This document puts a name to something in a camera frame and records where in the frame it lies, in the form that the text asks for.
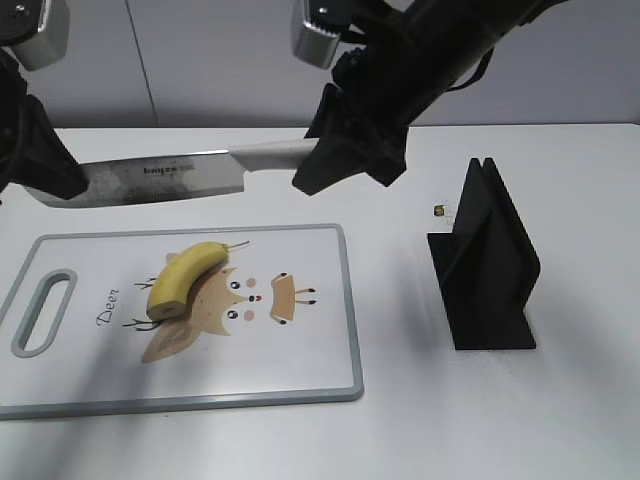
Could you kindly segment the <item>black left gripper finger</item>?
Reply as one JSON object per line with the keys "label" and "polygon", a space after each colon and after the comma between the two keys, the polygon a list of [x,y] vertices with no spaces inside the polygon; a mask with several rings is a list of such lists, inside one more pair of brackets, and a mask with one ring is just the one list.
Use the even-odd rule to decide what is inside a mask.
{"label": "black left gripper finger", "polygon": [[88,188],[89,181],[55,132],[32,130],[14,182],[69,200]]}

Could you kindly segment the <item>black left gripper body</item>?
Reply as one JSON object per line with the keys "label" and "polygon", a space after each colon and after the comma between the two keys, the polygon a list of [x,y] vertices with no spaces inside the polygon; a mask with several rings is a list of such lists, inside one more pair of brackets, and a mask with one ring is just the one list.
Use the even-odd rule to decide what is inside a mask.
{"label": "black left gripper body", "polygon": [[18,62],[1,50],[1,190],[34,187],[52,165],[41,103],[27,93]]}

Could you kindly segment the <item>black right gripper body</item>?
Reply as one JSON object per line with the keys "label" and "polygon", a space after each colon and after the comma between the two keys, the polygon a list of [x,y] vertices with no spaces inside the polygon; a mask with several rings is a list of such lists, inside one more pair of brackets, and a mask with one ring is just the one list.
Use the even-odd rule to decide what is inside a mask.
{"label": "black right gripper body", "polygon": [[368,141],[377,129],[405,127],[407,142],[408,123],[400,116],[412,54],[411,47],[365,47],[343,54],[305,137],[343,136],[366,157]]}

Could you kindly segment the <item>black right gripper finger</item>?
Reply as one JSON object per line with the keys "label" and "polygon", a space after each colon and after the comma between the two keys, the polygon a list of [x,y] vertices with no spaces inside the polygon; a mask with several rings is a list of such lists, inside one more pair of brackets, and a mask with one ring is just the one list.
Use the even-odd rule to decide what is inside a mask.
{"label": "black right gripper finger", "polygon": [[351,176],[364,173],[367,157],[346,137],[328,135],[298,167],[292,185],[306,195],[315,195]]}
{"label": "black right gripper finger", "polygon": [[366,151],[366,173],[389,187],[406,171],[406,128],[375,130]]}

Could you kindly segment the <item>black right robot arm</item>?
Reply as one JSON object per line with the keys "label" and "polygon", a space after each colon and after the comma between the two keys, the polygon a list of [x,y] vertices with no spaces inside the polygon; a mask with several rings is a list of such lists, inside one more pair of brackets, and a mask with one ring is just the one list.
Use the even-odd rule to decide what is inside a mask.
{"label": "black right robot arm", "polygon": [[442,95],[485,74],[496,44],[551,1],[297,1],[291,49],[328,69],[307,137],[317,141],[292,184],[314,195],[365,173],[384,186],[406,170],[409,127]]}

